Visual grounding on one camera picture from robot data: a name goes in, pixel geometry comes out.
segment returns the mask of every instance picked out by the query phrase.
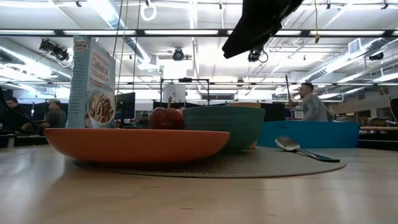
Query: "cereal box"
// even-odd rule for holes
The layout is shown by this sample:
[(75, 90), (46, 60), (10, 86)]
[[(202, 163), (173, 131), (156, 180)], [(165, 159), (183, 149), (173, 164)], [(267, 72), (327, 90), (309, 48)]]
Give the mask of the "cereal box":
[(115, 59), (91, 37), (73, 38), (68, 128), (113, 128)]

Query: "blue bin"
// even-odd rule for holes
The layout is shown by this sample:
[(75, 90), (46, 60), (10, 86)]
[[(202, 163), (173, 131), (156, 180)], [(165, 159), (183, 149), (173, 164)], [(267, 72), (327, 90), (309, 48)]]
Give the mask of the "blue bin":
[(358, 145), (359, 123), (273, 121), (264, 122), (258, 146), (277, 147), (275, 138), (285, 136), (303, 149), (353, 148)]

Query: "man in gray shirt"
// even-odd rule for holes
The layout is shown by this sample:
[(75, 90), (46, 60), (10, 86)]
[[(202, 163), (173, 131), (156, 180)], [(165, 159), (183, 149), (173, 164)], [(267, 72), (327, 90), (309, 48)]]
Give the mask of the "man in gray shirt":
[(67, 123), (67, 115), (61, 110), (61, 102), (52, 99), (47, 102), (50, 111), (45, 115), (45, 121), (40, 126), (42, 128), (64, 128)]
[(303, 98), (303, 121), (333, 121), (333, 114), (312, 91), (311, 83), (301, 84), (299, 93)]

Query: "orange plate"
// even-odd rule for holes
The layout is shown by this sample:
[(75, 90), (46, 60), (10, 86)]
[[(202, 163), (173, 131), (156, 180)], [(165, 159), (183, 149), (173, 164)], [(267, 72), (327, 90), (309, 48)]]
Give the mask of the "orange plate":
[(188, 162), (219, 152), (228, 132), (155, 129), (49, 128), (58, 152), (84, 161), (123, 163)]

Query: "round woven placemat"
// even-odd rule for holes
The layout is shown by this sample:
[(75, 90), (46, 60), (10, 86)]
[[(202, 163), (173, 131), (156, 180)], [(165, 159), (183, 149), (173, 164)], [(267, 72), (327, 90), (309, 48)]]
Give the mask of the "round woven placemat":
[(346, 162), (320, 162), (302, 154), (257, 147), (240, 154), (218, 154), (190, 164), (133, 167), (74, 159), (78, 166), (126, 174), (199, 178), (266, 178), (317, 174), (338, 170)]

